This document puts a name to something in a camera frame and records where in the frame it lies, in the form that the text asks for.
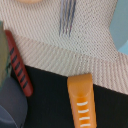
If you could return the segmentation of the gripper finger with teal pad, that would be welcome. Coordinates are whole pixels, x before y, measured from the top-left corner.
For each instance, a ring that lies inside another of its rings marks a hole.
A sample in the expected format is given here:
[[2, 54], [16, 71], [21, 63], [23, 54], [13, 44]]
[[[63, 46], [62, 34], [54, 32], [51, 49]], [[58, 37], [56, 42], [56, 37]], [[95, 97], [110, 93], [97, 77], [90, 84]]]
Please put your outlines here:
[[0, 21], [0, 90], [5, 79], [11, 74], [11, 60], [3, 22]]

